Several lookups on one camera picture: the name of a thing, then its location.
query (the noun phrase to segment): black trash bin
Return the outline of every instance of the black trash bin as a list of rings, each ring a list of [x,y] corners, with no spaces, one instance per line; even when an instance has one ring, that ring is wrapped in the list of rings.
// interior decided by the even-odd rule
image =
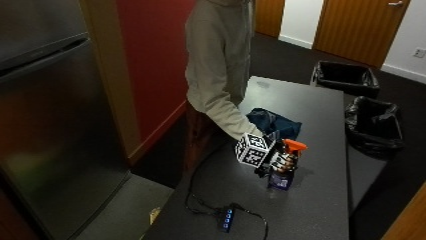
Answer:
[[[359,65],[320,61],[312,78],[319,85],[356,96],[376,98],[381,89],[372,69]]]
[[[404,148],[400,109],[389,102],[357,97],[345,110],[349,144],[367,155],[389,159]]]

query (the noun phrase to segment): gray hoodie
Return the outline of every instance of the gray hoodie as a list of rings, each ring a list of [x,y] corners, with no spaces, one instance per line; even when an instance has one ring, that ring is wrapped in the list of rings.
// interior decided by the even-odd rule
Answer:
[[[187,21],[188,101],[237,140],[263,136],[237,106],[249,79],[251,0],[197,0]]]

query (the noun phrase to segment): refrigerator door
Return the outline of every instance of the refrigerator door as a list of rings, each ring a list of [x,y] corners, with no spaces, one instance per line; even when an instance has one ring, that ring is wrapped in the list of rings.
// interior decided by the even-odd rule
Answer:
[[[91,43],[68,50],[0,83],[0,174],[52,239],[74,236],[128,172]]]
[[[78,0],[0,0],[0,6],[0,62],[87,32]]]
[[[84,45],[90,44],[91,40],[86,36],[87,34],[78,35],[36,49],[35,51],[46,52],[46,55],[36,60],[31,60],[32,52],[28,52],[15,58],[11,58],[8,61],[0,62],[0,69],[3,69],[0,70],[0,83],[4,83],[10,79],[15,79],[16,77],[26,75],[60,61]]]

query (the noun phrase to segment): wooden door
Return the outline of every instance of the wooden door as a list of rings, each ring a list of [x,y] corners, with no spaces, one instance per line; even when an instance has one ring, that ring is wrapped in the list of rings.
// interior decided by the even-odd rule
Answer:
[[[382,240],[425,239],[426,237],[426,183],[389,228]]]
[[[410,0],[327,0],[315,49],[381,67]]]
[[[256,32],[279,37],[285,0],[256,1]]]

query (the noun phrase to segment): white wall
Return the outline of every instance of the white wall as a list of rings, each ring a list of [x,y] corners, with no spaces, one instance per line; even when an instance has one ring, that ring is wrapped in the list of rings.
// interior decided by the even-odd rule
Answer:
[[[280,40],[312,48],[324,0],[287,0]],[[426,57],[416,58],[417,47],[426,48],[426,1],[412,0],[382,70],[426,84]]]
[[[287,0],[280,40],[312,48],[324,0]]]
[[[382,70],[426,84],[426,57],[413,56],[417,47],[426,49],[425,10],[426,1],[412,0]]]

